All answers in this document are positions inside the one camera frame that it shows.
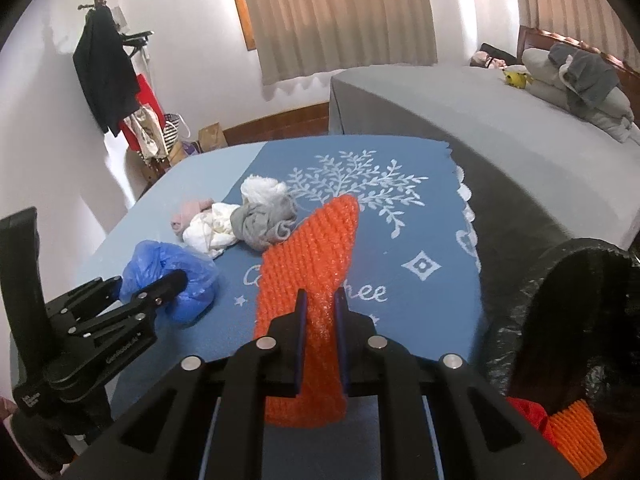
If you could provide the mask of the blue plastic bag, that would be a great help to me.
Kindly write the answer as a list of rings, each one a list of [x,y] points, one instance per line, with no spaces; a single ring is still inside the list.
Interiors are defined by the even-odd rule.
[[[190,247],[142,240],[122,271],[119,299],[129,301],[172,271],[186,274],[186,287],[165,308],[166,316],[177,324],[194,323],[214,303],[220,272],[212,258]]]

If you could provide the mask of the red cloth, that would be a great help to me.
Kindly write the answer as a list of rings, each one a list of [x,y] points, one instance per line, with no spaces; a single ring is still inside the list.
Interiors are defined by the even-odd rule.
[[[518,411],[538,432],[543,434],[547,429],[549,416],[546,410],[533,401],[508,396],[506,400]]]

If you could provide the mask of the pink sock roll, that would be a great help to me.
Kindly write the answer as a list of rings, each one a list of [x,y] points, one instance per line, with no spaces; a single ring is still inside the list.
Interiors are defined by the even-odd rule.
[[[203,211],[206,211],[213,205],[211,198],[205,200],[189,200],[180,206],[180,209],[171,217],[170,226],[172,232],[177,236],[181,236],[183,231],[190,226],[191,220]]]

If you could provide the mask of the white tissue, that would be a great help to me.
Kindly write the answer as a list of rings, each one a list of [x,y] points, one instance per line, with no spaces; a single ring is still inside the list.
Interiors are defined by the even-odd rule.
[[[193,217],[182,233],[182,240],[197,252],[218,258],[238,241],[233,233],[231,215],[239,208],[237,204],[213,203]]]

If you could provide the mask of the grey sock bundle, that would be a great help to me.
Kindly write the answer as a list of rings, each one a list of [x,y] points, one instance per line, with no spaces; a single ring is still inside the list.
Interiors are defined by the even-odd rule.
[[[240,242],[255,252],[265,252],[291,236],[297,208],[290,196],[279,196],[270,203],[247,203],[235,209],[230,221],[233,234]]]

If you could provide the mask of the orange foam net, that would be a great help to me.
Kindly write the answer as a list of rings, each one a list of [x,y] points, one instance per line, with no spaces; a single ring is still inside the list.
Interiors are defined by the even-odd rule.
[[[606,456],[596,421],[588,403],[578,400],[551,415],[548,427],[555,448],[574,467],[582,479],[602,466]]]
[[[254,336],[265,336],[274,318],[292,312],[297,292],[307,293],[302,388],[294,399],[269,398],[266,423],[319,428],[346,413],[334,324],[334,294],[345,281],[358,228],[351,195],[316,209],[284,242],[262,254]]]

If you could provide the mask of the black lined trash bin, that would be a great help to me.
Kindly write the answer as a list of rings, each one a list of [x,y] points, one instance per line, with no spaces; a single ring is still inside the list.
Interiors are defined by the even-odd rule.
[[[592,478],[638,478],[638,261],[594,238],[549,249],[492,319],[480,371],[548,413],[585,400],[608,454]]]

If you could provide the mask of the striped bag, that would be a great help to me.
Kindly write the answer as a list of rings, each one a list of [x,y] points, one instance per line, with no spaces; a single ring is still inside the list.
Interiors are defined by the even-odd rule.
[[[168,152],[178,141],[191,141],[191,130],[180,114],[167,113],[164,115],[164,119],[163,138]]]

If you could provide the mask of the red hanging bag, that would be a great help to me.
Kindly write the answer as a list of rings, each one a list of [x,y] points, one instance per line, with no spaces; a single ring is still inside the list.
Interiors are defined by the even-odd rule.
[[[118,123],[129,147],[144,159],[167,155],[164,139],[166,120],[160,103],[143,74],[137,74],[139,91],[134,96],[137,108]]]

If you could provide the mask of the black hanging coat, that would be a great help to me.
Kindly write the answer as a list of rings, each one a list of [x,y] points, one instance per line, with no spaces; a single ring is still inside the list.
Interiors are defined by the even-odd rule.
[[[118,123],[137,108],[134,96],[139,87],[107,6],[87,13],[73,62],[96,123],[103,133],[118,136]]]

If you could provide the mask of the left beige curtain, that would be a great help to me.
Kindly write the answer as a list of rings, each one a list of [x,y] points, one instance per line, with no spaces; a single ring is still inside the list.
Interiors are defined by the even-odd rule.
[[[359,66],[437,61],[431,0],[246,0],[266,86]]]

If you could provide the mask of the yellow plush toy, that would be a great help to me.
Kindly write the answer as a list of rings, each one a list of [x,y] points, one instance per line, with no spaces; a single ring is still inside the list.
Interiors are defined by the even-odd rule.
[[[517,70],[504,68],[502,73],[504,82],[512,88],[525,89],[528,84],[534,82],[534,78],[526,72],[518,72]]]

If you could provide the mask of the folded grey blankets pile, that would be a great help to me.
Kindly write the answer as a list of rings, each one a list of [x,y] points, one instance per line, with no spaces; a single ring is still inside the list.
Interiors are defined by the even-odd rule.
[[[631,102],[613,65],[597,53],[560,44],[529,48],[522,61],[532,80],[526,90],[603,130],[617,142],[639,141]]]

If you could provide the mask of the pink items by bed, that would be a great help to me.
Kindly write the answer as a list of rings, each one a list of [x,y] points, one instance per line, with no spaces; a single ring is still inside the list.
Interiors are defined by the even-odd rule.
[[[516,64],[518,64],[518,59],[514,55],[491,44],[481,44],[470,59],[470,65],[473,67],[496,68],[497,70]]]

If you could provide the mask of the right beige curtain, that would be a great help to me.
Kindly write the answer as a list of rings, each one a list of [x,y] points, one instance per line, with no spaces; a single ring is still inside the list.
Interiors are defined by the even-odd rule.
[[[639,50],[606,0],[518,0],[520,24],[582,40],[639,69]]]

